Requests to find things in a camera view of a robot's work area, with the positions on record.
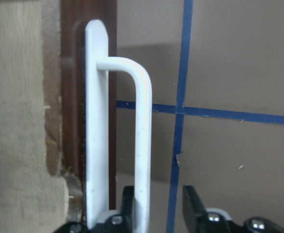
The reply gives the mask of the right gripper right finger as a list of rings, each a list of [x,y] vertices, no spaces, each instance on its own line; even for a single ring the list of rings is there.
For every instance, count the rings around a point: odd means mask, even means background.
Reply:
[[[205,208],[195,188],[183,186],[183,216],[189,233],[229,233],[229,214],[218,208]]]

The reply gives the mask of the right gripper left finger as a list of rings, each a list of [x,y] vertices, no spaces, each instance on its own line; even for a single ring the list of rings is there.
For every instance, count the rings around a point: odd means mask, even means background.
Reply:
[[[107,233],[132,233],[134,209],[134,186],[126,186],[122,193],[120,213],[109,217],[106,224]]]

